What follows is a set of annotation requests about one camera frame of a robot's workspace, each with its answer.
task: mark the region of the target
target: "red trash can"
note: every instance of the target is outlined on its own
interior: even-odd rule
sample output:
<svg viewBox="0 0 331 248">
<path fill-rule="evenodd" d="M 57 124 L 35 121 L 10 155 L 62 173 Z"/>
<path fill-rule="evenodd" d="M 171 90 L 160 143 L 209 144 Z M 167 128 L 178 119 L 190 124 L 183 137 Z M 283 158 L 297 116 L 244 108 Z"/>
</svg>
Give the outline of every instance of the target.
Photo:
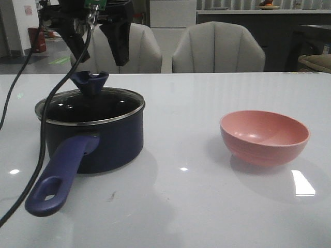
<svg viewBox="0 0 331 248">
<path fill-rule="evenodd" d="M 32 47 L 32 44 L 35 40 L 35 37 L 37 35 L 37 27 L 29 27 L 28 29 L 29 37 L 30 37 L 30 44 Z M 34 53 L 41 53 L 46 51 L 46 42 L 45 42 L 45 35 L 43 35 L 43 30 L 41 29 L 38 35 L 38 40 L 35 45 L 35 48 L 33 49 Z"/>
</svg>

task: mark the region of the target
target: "black cable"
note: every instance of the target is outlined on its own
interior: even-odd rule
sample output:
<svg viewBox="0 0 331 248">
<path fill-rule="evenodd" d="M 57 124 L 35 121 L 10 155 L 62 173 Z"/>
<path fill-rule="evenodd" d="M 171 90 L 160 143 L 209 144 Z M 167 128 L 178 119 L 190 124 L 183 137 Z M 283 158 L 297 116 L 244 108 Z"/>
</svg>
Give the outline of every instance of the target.
<svg viewBox="0 0 331 248">
<path fill-rule="evenodd" d="M 40 30 L 41 30 L 41 26 L 42 26 L 42 18 L 43 18 L 43 15 L 44 15 L 44 7 L 41 9 L 40 12 L 41 12 L 41 14 L 40 14 L 40 18 L 39 18 L 39 26 L 38 26 L 38 29 L 37 29 L 36 36 L 34 38 L 34 41 L 32 43 L 31 50 L 30 50 L 30 52 L 29 52 L 29 54 L 28 54 L 28 56 L 27 56 L 24 64 L 22 65 L 20 71 L 17 73 L 15 79 L 11 83 L 11 86 L 10 86 L 10 88 L 8 90 L 6 101 L 5 101 L 5 105 L 4 105 L 4 110 L 2 112 L 2 117 L 1 117 L 1 121 L 0 121 L 0 130 L 1 130 L 1 128 L 4 125 L 4 122 L 5 122 L 5 117 L 6 117 L 7 108 L 8 108 L 8 104 L 9 104 L 9 100 L 10 100 L 10 96 L 11 96 L 12 90 L 14 89 L 17 80 L 19 79 L 19 77 L 21 76 L 21 74 L 24 71 L 25 67 L 27 66 L 27 63 L 29 62 L 29 60 L 30 60 L 30 58 L 32 56 L 33 50 L 36 47 L 36 44 L 37 44 L 37 41 L 38 41 L 38 38 L 39 38 L 39 33 L 40 33 Z"/>
<path fill-rule="evenodd" d="M 64 85 L 64 83 L 70 78 L 70 76 L 74 73 L 74 71 L 76 70 L 78 64 L 81 62 L 81 60 L 83 59 L 83 57 L 85 56 L 85 53 L 87 51 L 87 48 L 89 46 L 89 42 L 91 40 L 91 35 L 92 35 L 92 31 L 90 28 L 88 28 L 87 30 L 87 38 L 86 38 L 86 42 L 85 42 L 85 47 L 81 53 L 81 55 L 79 56 L 79 58 L 77 59 L 77 61 L 75 62 L 75 64 L 72 66 L 72 68 L 70 69 L 70 71 L 64 76 L 64 78 L 52 89 L 52 91 L 49 93 L 46 102 L 44 104 L 43 110 L 42 110 L 42 117 L 41 117 L 41 124 L 40 124 L 40 152 L 39 152 L 39 159 L 38 159 L 38 163 L 36 166 L 35 171 L 33 172 L 29 182 L 27 183 L 25 189 L 23 190 L 23 192 L 21 193 L 21 195 L 19 196 L 19 198 L 17 199 L 17 201 L 12 205 L 12 207 L 7 211 L 7 213 L 1 218 L 0 220 L 0 228 L 6 223 L 6 221 L 11 217 L 11 215 L 18 209 L 18 207 L 21 205 L 21 203 L 24 201 L 24 199 L 27 197 L 27 195 L 29 194 L 31 188 L 33 187 L 40 171 L 43 165 L 43 161 L 45 158 L 45 150 L 46 150 L 46 120 L 47 120 L 47 111 L 48 111 L 48 107 L 49 104 L 53 98 L 53 96 L 55 95 L 55 93 L 61 88 L 62 85 Z"/>
</svg>

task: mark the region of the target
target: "chair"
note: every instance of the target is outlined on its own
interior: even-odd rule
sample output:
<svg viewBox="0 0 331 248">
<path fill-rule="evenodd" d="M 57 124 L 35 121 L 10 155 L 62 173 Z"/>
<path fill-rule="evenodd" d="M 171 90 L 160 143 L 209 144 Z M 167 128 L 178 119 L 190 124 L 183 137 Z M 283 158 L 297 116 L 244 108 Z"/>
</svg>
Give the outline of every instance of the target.
<svg viewBox="0 0 331 248">
<path fill-rule="evenodd" d="M 298 71 L 331 73 L 331 54 L 301 55 L 298 62 Z"/>
<path fill-rule="evenodd" d="M 130 61 L 124 66 L 117 66 L 109 47 L 106 36 L 99 25 L 91 37 L 88 47 L 90 59 L 80 63 L 76 71 L 90 71 L 91 73 L 160 73 L 162 55 L 152 30 L 144 25 L 132 23 L 129 35 Z M 76 61 L 71 55 L 71 64 Z"/>
<path fill-rule="evenodd" d="M 265 54 L 243 26 L 206 22 L 186 28 L 172 57 L 173 73 L 261 72 Z"/>
</svg>

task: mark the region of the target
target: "blue handle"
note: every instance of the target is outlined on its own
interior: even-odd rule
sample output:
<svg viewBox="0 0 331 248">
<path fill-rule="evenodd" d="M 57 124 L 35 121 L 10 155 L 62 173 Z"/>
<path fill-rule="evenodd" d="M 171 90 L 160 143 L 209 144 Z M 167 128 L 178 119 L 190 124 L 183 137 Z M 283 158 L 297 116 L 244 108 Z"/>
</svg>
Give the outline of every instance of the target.
<svg viewBox="0 0 331 248">
<path fill-rule="evenodd" d="M 99 145 L 97 136 L 74 136 L 63 141 L 26 199 L 25 209 L 35 216 L 59 211 L 69 194 L 84 155 Z"/>
</svg>

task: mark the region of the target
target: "bowl rim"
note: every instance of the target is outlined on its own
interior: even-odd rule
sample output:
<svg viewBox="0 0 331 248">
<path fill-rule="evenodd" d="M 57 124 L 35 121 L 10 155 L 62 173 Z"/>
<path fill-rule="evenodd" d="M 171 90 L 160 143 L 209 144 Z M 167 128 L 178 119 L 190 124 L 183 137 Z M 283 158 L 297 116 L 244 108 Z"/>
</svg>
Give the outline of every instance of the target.
<svg viewBox="0 0 331 248">
<path fill-rule="evenodd" d="M 288 119 L 291 119 L 291 120 L 293 120 L 293 121 L 299 123 L 300 125 L 302 125 L 302 126 L 307 130 L 308 135 L 307 135 L 307 137 L 306 137 L 303 141 L 301 141 L 301 142 L 297 142 L 297 143 L 294 143 L 294 144 L 289 144 L 289 145 L 266 145 L 266 144 L 261 144 L 261 143 L 258 143 L 258 142 L 247 141 L 247 140 L 245 140 L 245 139 L 242 139 L 242 138 L 239 138 L 239 137 L 237 137 L 237 136 L 232 135 L 230 132 L 228 132 L 228 131 L 222 126 L 222 121 L 224 120 L 224 118 L 226 118 L 227 116 L 229 116 L 229 115 L 231 115 L 231 114 L 239 113 L 239 112 L 262 112 L 262 113 L 269 113 L 269 114 L 275 114 L 275 115 L 283 116 L 283 117 L 286 117 L 286 118 L 288 118 Z M 303 124 L 301 121 L 298 121 L 298 120 L 296 120 L 296 119 L 294 119 L 294 118 L 292 118 L 292 117 L 290 117 L 290 116 L 287 116 L 287 115 L 284 115 L 284 114 L 279 114 L 279 113 L 277 113 L 277 112 L 272 112 L 272 111 L 264 111 L 264 110 L 239 110 L 239 111 L 232 111 L 232 112 L 229 112 L 229 113 L 223 115 L 223 116 L 221 117 L 221 119 L 220 119 L 219 124 L 220 124 L 220 127 L 221 127 L 221 131 L 226 132 L 228 135 L 230 135 L 230 136 L 232 136 L 232 137 L 234 137 L 234 138 L 236 138 L 236 139 L 238 139 L 238 140 L 240 140 L 240 141 L 247 142 L 247 143 L 251 143 L 251 144 L 254 144 L 254 145 L 264 146 L 264 147 L 292 147 L 292 146 L 298 146 L 298 145 L 300 145 L 300 144 L 304 144 L 304 143 L 308 142 L 308 140 L 310 139 L 310 130 L 309 130 L 308 127 L 307 127 L 305 124 Z"/>
</svg>

